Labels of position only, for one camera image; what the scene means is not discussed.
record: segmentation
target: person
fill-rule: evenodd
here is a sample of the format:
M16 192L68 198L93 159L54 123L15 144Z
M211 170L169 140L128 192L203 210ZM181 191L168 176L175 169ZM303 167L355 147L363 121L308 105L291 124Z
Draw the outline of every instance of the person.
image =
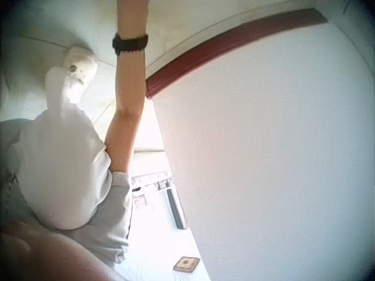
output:
M146 89L148 0L118 0L117 15L116 110L104 143L75 104L96 72L95 58L80 48L68 53L63 68L47 73L45 112L18 120L19 126L2 124L2 131L16 131L1 147L7 156L2 225L8 225L2 254L16 267L37 268L35 280L116 280L99 261L113 268L124 260L132 211L129 165ZM19 217L28 223L9 225Z

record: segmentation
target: sleeve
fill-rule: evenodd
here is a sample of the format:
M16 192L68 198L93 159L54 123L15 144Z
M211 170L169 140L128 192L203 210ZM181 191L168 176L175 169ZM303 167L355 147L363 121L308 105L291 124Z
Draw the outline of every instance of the sleeve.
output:
M114 172L105 200L81 228L61 233L84 246L109 267L125 259L131 224L132 196L127 173Z

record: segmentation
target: raised arm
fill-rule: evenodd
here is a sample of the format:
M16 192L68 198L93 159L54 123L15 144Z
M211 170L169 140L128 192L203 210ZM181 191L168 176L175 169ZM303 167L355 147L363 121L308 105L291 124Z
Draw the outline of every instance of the raised arm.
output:
M118 34L122 39L146 32L148 0L118 0ZM127 172L141 120L146 90L145 52L122 52L117 59L116 112L105 138L112 172Z

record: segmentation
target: watch strap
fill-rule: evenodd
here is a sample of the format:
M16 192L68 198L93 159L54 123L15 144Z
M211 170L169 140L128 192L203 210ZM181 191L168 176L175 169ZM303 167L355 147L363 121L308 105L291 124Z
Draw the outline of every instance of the watch strap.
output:
M112 47L115 49L116 55L119 56L121 52L138 52L146 48L148 43L148 35L139 38L121 39L116 33L112 41Z

